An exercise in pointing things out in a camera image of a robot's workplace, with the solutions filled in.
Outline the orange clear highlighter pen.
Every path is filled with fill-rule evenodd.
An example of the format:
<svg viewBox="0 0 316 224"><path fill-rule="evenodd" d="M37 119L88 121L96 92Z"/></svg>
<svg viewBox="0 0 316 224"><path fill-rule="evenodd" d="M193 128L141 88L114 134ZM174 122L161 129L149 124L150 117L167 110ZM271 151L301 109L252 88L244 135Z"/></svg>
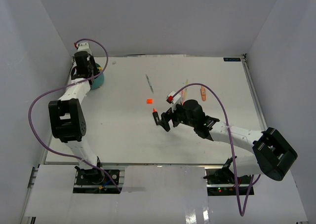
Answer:
<svg viewBox="0 0 316 224"><path fill-rule="evenodd" d="M184 101L185 101L185 96L186 96L185 89L183 89L183 90L181 91L181 104L184 103Z"/></svg>

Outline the black highlighter orange tip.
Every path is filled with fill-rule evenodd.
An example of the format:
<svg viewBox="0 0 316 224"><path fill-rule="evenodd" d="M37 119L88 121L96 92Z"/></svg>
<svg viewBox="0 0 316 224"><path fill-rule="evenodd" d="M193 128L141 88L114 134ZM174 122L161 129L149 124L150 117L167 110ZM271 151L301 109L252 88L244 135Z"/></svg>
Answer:
<svg viewBox="0 0 316 224"><path fill-rule="evenodd" d="M155 121L155 124L156 125L159 125L159 121L160 121L160 118L159 118L159 114L157 112L157 110L155 108L153 108L153 118L154 118L154 121Z"/></svg>

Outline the green clear pen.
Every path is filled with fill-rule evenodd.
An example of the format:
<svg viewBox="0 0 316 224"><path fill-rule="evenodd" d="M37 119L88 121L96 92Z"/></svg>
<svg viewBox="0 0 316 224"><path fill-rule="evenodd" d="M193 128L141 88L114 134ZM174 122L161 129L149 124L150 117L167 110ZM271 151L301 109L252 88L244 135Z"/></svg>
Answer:
<svg viewBox="0 0 316 224"><path fill-rule="evenodd" d="M153 90L151 81L150 81L150 79L149 79L149 77L148 77L147 74L145 74L145 76L146 76L146 80L147 80L147 82L148 82L149 88L150 88L151 92L154 94L154 90Z"/></svg>

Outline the blue label sticker right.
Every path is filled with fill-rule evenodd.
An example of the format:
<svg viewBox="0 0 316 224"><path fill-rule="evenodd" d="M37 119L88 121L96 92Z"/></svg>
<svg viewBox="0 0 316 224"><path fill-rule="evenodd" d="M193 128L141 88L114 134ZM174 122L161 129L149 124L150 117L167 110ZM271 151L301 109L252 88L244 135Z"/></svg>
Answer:
<svg viewBox="0 0 316 224"><path fill-rule="evenodd" d="M240 62L241 59L237 57L224 57L223 60L225 62Z"/></svg>

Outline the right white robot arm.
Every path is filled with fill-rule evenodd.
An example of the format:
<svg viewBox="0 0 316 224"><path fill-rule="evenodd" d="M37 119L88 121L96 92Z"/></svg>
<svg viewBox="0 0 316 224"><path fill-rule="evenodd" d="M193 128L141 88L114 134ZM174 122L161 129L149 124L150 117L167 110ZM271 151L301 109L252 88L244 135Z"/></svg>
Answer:
<svg viewBox="0 0 316 224"><path fill-rule="evenodd" d="M234 155L224 163L220 175L229 184L249 175L265 175L282 181L298 157L294 148L275 128L259 131L229 127L225 122L206 115L196 100L172 104L161 115L153 112L153 117L156 125L165 131L183 124L193 128L203 139L232 144L250 152L251 156Z"/></svg>

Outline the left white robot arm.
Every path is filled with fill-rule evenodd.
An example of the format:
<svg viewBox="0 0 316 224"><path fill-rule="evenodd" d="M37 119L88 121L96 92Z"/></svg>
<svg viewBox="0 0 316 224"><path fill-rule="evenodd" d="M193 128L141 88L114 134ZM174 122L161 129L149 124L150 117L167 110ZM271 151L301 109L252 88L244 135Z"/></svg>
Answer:
<svg viewBox="0 0 316 224"><path fill-rule="evenodd" d="M104 179L104 171L96 166L98 157L92 151L85 138L87 125L81 108L81 103L91 90L94 79L92 76L100 73L90 50L80 50L75 53L75 66L71 70L72 86L65 93L48 105L50 125L53 137L59 139L80 162L80 169L89 169L87 178L93 184L99 184Z"/></svg>

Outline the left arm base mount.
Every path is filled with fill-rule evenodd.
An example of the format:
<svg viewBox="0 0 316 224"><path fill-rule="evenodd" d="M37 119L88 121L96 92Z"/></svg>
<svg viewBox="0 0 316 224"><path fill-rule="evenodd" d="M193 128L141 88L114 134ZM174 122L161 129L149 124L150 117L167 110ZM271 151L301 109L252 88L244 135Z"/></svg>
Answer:
<svg viewBox="0 0 316 224"><path fill-rule="evenodd" d="M78 194L120 194L120 170L105 170L110 178L98 169L80 169L75 166L76 176L73 193Z"/></svg>

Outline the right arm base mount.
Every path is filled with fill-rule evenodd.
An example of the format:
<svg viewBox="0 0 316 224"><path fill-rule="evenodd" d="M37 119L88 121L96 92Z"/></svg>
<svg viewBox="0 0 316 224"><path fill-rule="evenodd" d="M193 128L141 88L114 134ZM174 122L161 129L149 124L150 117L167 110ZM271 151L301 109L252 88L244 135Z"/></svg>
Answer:
<svg viewBox="0 0 316 224"><path fill-rule="evenodd" d="M229 168L232 168L233 159L229 158L223 166L219 168L205 168L203 179L207 183L208 196L235 196L236 184L234 174ZM237 178L237 184L240 195L246 195L250 184L250 175L245 175Z"/></svg>

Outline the teal round organizer container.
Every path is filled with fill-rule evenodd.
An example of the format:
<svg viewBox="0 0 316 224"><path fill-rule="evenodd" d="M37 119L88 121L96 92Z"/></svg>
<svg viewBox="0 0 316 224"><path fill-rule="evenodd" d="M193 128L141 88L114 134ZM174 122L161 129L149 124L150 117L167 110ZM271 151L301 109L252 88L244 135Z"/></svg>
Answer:
<svg viewBox="0 0 316 224"><path fill-rule="evenodd" d="M104 80L105 80L105 77L104 77L104 74L102 73L100 76L98 76L94 79L94 82L91 86L91 90L95 90L95 89L100 88L103 85Z"/></svg>

